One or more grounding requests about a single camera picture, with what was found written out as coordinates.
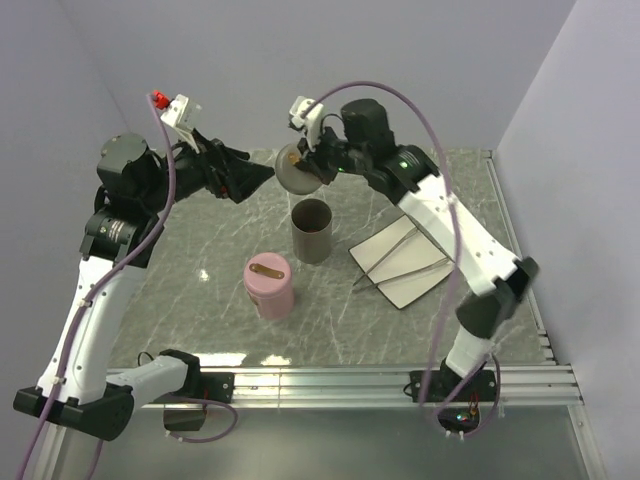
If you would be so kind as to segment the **grey lid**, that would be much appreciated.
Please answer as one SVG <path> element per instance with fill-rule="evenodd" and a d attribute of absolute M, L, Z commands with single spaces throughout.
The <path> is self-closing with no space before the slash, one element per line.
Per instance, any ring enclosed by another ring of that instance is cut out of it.
<path fill-rule="evenodd" d="M 322 186 L 322 182 L 312 173 L 297 167 L 301 161 L 301 153 L 296 144 L 283 147 L 275 159 L 275 175 L 280 185 L 294 195 L 310 195 Z"/>

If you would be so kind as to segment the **pink lid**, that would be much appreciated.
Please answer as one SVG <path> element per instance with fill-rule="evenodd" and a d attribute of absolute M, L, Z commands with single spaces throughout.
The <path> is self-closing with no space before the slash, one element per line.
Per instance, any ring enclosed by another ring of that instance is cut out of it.
<path fill-rule="evenodd" d="M 292 269 L 278 253 L 259 253 L 247 261 L 243 282 L 256 300 L 276 298 L 292 291 Z"/>

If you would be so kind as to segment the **metal tongs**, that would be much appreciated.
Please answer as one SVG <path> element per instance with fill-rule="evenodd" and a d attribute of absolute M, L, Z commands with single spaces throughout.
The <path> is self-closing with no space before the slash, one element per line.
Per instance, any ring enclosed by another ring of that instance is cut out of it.
<path fill-rule="evenodd" d="M 352 247 L 350 254 L 362 269 L 353 282 L 356 288 L 363 288 L 366 281 L 378 287 L 450 265 L 448 257 L 417 227 L 399 223 Z"/>

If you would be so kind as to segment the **pink cylinder container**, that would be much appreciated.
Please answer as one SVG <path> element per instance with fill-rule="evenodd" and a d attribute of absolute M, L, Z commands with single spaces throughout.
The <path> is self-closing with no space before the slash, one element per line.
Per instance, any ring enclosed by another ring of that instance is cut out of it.
<path fill-rule="evenodd" d="M 291 286 L 267 290 L 265 293 L 248 289 L 248 295 L 258 314 L 268 320 L 285 318 L 294 308 L 295 295 Z"/>

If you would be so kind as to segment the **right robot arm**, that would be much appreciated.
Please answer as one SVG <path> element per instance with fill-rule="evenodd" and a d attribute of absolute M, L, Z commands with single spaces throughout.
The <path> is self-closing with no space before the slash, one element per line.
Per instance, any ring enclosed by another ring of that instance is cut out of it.
<path fill-rule="evenodd" d="M 323 105 L 311 99 L 291 107 L 290 125 L 304 135 L 298 169 L 324 184 L 339 173 L 365 178 L 435 241 L 470 288 L 456 309 L 459 329 L 440 367 L 444 393 L 464 399 L 476 388 L 474 372 L 484 364 L 498 328 L 529 293 L 539 266 L 502 246 L 447 190 L 442 164 L 415 145 L 396 143 L 387 112 L 376 100 L 354 100 L 341 108 L 342 137 L 325 126 L 325 117 Z"/>

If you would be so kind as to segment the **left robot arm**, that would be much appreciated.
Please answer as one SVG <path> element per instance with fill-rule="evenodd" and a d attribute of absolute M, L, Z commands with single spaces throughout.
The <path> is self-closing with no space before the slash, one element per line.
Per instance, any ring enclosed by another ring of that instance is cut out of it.
<path fill-rule="evenodd" d="M 103 441 L 116 439 L 133 413 L 165 396 L 201 400 L 200 360 L 175 349 L 120 375 L 108 364 L 134 291 L 146 277 L 169 207 L 207 190 L 236 204 L 274 177 L 272 167 L 218 139 L 195 136 L 162 157 L 146 140 L 126 133 L 102 147 L 101 185 L 85 225 L 73 304 L 45 372 L 16 393 L 16 411 Z"/>

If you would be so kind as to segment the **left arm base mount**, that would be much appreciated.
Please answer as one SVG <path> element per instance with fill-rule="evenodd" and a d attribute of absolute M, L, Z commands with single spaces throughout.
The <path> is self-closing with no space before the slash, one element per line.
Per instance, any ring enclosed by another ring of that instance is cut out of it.
<path fill-rule="evenodd" d="M 231 372 L 200 373 L 195 382 L 180 390 L 165 394 L 156 403 L 170 403 L 163 408 L 163 425 L 170 432 L 200 432 L 205 421 L 213 418 L 213 407 L 199 400 L 213 400 L 230 404 L 233 397 L 235 376 Z M 194 407 L 180 408 L 176 397 L 195 399 Z"/>

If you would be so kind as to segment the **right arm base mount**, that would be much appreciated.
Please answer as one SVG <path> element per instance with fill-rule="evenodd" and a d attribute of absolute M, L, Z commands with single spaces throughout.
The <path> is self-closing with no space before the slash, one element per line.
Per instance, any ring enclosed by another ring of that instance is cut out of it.
<path fill-rule="evenodd" d="M 426 403 L 435 403 L 435 418 L 446 436 L 460 440 L 477 434 L 500 410 L 501 375 L 481 367 L 464 382 L 444 367 L 432 372 Z"/>

